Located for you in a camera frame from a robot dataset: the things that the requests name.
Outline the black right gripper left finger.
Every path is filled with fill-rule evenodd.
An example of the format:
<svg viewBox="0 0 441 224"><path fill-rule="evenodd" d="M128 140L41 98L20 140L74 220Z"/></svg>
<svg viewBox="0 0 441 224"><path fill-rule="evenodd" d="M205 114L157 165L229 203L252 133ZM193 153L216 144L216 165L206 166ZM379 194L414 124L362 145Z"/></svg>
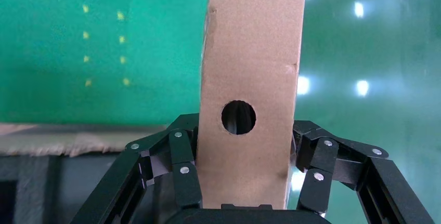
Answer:
<svg viewBox="0 0 441 224"><path fill-rule="evenodd" d="M166 130L128 143L71 223L132 223L145 192L172 174L174 205L201 209L194 165L199 115L182 114Z"/></svg>

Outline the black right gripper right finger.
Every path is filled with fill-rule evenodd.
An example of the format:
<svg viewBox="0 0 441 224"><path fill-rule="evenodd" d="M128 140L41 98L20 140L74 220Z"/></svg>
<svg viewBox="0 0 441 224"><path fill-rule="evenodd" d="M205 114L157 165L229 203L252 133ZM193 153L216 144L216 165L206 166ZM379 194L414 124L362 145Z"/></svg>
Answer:
<svg viewBox="0 0 441 224"><path fill-rule="evenodd" d="M434 223L384 149L300 120L293 124L293 143L295 166L306 174L298 210L324 217L331 184L338 181L357 193L368 223Z"/></svg>

